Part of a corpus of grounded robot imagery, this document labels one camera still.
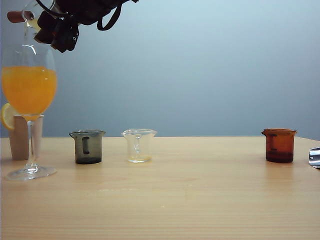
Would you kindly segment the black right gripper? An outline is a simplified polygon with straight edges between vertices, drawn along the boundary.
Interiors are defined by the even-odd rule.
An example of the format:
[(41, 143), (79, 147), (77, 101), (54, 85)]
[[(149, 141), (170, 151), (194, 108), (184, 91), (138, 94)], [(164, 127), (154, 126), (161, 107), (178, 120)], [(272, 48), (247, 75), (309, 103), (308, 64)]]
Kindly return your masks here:
[[(63, 13), (76, 16), (80, 24), (87, 26), (93, 23), (102, 26), (103, 17), (115, 9), (106, 24), (107, 26), (113, 26), (121, 14), (122, 5), (127, 0), (56, 0), (55, 2)], [(37, 24), (40, 30), (34, 37), (36, 42), (50, 45), (61, 53), (74, 50), (79, 37), (78, 24), (71, 24), (62, 21), (60, 18), (54, 18), (46, 11), (42, 11)]]

